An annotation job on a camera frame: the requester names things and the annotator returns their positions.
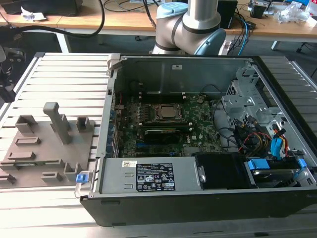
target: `blue tab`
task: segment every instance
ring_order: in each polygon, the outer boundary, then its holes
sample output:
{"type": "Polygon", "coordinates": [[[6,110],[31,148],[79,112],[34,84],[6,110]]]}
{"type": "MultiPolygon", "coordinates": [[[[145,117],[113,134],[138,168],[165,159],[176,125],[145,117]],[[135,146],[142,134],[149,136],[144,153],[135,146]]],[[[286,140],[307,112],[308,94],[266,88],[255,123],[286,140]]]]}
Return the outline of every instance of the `blue tab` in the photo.
{"type": "Polygon", "coordinates": [[[307,166],[306,161],[304,159],[299,159],[298,163],[302,168],[307,166]]]}
{"type": "Polygon", "coordinates": [[[267,170],[269,169],[269,165],[266,159],[251,159],[248,161],[248,165],[250,170],[267,170]]]}
{"type": "Polygon", "coordinates": [[[273,156],[277,157],[278,160],[281,160],[280,151],[283,146],[283,140],[281,138],[273,138],[271,142],[271,153],[273,156]]]}
{"type": "Polygon", "coordinates": [[[249,165],[250,170],[254,170],[255,169],[255,167],[254,167],[254,165],[253,165],[251,160],[248,161],[248,165],[249,165]]]}
{"type": "Polygon", "coordinates": [[[89,182],[89,175],[79,174],[76,177],[76,182],[78,183],[86,183],[89,182]]]}

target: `power cable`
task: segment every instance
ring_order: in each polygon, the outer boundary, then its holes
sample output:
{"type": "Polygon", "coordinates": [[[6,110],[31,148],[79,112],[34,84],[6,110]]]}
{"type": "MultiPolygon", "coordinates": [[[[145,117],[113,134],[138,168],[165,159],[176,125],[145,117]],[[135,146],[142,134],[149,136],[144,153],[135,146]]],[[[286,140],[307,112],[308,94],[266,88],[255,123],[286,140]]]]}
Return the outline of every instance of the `power cable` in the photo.
{"type": "Polygon", "coordinates": [[[104,24],[105,24],[105,10],[104,10],[104,7],[103,7],[102,0],[98,0],[98,2],[99,2],[99,5],[100,5],[100,8],[101,8],[101,11],[102,11],[102,20],[101,20],[101,23],[100,23],[100,26],[98,27],[98,29],[95,32],[91,33],[91,34],[74,34],[74,33],[68,32],[68,31],[55,29],[55,28],[52,28],[52,27],[36,26],[36,25],[16,27],[16,28],[8,29],[7,32],[17,35],[17,34],[20,34],[20,33],[24,32],[24,31],[43,30],[43,31],[60,33],[60,34],[66,35],[66,36],[72,36],[72,37],[76,37],[76,38],[83,38],[83,39],[94,37],[94,36],[98,35],[99,32],[101,32],[101,30],[103,29],[104,24]]]}
{"type": "Polygon", "coordinates": [[[144,7],[145,7],[145,11],[146,11],[146,13],[147,13],[147,15],[148,15],[148,18],[149,18],[149,20],[150,20],[152,26],[156,29],[156,28],[157,28],[157,25],[156,25],[156,23],[153,21],[153,19],[152,19],[152,17],[151,17],[151,13],[150,13],[150,11],[149,11],[149,7],[148,7],[147,0],[142,0],[142,1],[143,1],[143,4],[144,4],[144,7]]]}
{"type": "Polygon", "coordinates": [[[8,22],[8,20],[2,15],[2,12],[1,12],[1,11],[0,11],[0,15],[1,15],[1,17],[6,21],[6,23],[10,24],[10,23],[8,22]]]}

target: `paper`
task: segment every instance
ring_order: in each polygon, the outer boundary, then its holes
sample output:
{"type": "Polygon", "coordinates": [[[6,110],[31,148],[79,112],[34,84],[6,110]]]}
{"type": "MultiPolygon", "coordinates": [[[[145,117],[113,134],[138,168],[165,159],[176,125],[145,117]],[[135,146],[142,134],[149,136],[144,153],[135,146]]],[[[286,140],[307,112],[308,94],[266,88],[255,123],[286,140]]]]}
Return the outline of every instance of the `paper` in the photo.
{"type": "Polygon", "coordinates": [[[24,10],[23,7],[21,7],[22,13],[21,16],[27,20],[27,21],[42,21],[42,20],[46,20],[46,17],[44,17],[43,13],[41,12],[29,12],[27,10],[24,10]]]}

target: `wooden table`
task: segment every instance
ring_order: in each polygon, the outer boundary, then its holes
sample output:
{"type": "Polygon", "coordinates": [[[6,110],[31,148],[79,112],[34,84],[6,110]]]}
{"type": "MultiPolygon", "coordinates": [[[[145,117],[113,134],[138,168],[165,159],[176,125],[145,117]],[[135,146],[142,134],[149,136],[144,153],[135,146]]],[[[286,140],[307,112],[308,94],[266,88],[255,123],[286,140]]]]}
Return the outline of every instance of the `wooden table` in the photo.
{"type": "MultiPolygon", "coordinates": [[[[247,2],[248,0],[238,0],[238,8],[246,20],[256,24],[256,28],[251,34],[253,40],[317,42],[317,28],[311,28],[305,22],[280,24],[270,15],[265,15],[262,19],[250,18],[250,13],[246,11],[247,6],[243,6],[247,2]]],[[[110,2],[106,6],[113,10],[120,10],[115,2],[110,2]]],[[[123,6],[125,8],[133,8],[140,5],[127,2],[124,3],[123,6]]],[[[155,20],[157,7],[151,5],[149,6],[149,10],[152,18],[155,20]]],[[[15,26],[39,24],[61,28],[78,34],[94,32],[101,22],[101,10],[97,0],[83,0],[82,10],[77,17],[48,16],[47,21],[37,23],[26,22],[20,15],[7,15],[3,9],[1,9],[1,12],[4,17],[15,26]]],[[[5,24],[3,19],[0,19],[0,25],[1,24],[5,24]]],[[[226,33],[227,41],[238,36],[241,33],[241,25],[239,22],[235,20],[232,28],[227,29],[226,33]]],[[[143,12],[111,12],[106,10],[106,21],[100,34],[154,36],[155,30],[150,24],[147,15],[143,12]]],[[[67,37],[61,34],[57,34],[57,37],[62,52],[69,52],[70,47],[67,37]]]]}

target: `warning label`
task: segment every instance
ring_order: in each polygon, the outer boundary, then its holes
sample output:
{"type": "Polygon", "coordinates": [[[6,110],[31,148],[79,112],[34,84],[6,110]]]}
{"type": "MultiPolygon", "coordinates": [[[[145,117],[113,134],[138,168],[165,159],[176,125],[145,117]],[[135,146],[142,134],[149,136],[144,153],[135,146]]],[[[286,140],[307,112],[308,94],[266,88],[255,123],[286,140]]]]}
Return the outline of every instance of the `warning label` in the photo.
{"type": "Polygon", "coordinates": [[[136,189],[138,192],[175,190],[175,179],[172,163],[137,164],[136,167],[136,189]]]}

